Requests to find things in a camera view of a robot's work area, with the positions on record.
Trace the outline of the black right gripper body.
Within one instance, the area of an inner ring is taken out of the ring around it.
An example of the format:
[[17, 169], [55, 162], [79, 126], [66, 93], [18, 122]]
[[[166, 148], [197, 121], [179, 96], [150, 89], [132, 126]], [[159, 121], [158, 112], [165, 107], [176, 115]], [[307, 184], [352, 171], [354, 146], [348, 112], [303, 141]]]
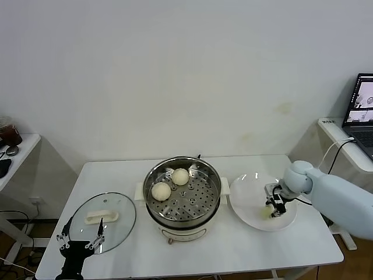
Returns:
[[286, 203], [287, 200], [280, 194], [266, 196], [266, 206], [272, 205], [273, 207], [284, 207]]

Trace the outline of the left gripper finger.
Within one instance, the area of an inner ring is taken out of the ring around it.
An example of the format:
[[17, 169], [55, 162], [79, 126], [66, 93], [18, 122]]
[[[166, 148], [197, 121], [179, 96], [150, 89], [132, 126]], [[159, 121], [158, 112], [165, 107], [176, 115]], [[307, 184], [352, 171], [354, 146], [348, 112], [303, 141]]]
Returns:
[[89, 250], [96, 250], [98, 247], [100, 247], [104, 243], [104, 239], [105, 239], [103, 232], [104, 232], [103, 218], [101, 218], [99, 226], [98, 226], [96, 238], [93, 241], [89, 242], [87, 245], [85, 245], [85, 248]]
[[59, 243], [59, 248], [60, 249], [68, 249], [69, 248], [69, 230], [72, 222], [72, 217], [69, 218], [67, 223], [63, 226], [62, 232], [58, 235], [56, 235], [56, 239]]

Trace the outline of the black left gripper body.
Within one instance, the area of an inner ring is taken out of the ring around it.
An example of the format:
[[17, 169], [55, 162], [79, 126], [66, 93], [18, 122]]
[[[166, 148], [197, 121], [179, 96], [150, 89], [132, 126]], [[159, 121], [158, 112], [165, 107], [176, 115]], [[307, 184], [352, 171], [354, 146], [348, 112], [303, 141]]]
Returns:
[[86, 246], [89, 241], [70, 240], [60, 247], [59, 251], [65, 258], [65, 264], [83, 264], [85, 259], [92, 256], [92, 249]]

